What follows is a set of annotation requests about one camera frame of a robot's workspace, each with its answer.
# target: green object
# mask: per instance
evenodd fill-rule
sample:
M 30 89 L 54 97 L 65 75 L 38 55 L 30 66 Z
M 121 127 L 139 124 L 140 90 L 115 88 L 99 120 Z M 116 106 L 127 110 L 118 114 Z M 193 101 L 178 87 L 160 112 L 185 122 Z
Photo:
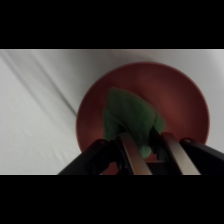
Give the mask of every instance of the green object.
M 159 133 L 166 127 L 165 120 L 152 105 L 131 92 L 117 88 L 111 88 L 108 92 L 103 118 L 105 139 L 109 141 L 128 132 L 143 158 L 152 152 L 148 144 L 152 127 Z

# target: black metal frame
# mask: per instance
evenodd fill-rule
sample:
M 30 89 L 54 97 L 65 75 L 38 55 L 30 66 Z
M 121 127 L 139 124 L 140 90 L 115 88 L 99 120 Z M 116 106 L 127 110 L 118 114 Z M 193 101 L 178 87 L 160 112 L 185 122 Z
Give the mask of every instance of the black metal frame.
M 202 175 L 224 175 L 224 154 L 191 139 L 180 141 L 191 162 Z M 156 175 L 182 175 L 163 135 L 154 128 L 150 132 L 149 145 L 159 162 L 148 163 L 148 168 Z M 120 137 L 110 142 L 95 141 L 85 152 L 69 164 L 59 175 L 100 175 L 116 162 L 118 175 L 133 175 L 133 170 Z

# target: red circular object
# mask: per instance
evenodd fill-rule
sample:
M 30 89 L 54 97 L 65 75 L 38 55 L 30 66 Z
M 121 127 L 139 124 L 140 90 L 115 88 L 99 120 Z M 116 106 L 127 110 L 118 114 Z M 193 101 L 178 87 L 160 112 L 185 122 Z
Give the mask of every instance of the red circular object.
M 166 131 L 172 132 L 177 140 L 187 137 L 206 143 L 209 111 L 196 84 L 175 68 L 141 62 L 109 72 L 87 92 L 79 108 L 76 124 L 81 151 L 103 138 L 102 114 L 111 87 L 133 92 L 151 103 L 166 120 Z

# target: gray surface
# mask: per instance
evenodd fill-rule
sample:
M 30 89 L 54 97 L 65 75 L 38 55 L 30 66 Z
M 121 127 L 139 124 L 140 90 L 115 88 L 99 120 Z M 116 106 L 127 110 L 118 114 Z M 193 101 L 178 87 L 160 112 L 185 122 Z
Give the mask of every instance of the gray surface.
M 222 149 L 224 50 L 0 50 L 0 174 L 56 174 L 80 151 L 75 120 L 89 87 L 118 66 L 155 61 L 193 79 L 206 97 L 208 145 Z

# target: red disc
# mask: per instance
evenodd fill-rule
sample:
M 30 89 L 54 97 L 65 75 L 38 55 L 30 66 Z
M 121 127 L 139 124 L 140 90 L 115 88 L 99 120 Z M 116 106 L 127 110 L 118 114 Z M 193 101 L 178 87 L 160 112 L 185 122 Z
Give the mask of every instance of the red disc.
M 175 68 L 141 62 L 109 72 L 87 92 L 79 108 L 76 124 L 81 151 L 103 138 L 102 114 L 111 87 L 131 91 L 151 103 L 166 120 L 166 131 L 172 132 L 178 140 L 188 137 L 206 143 L 209 111 L 196 84 Z

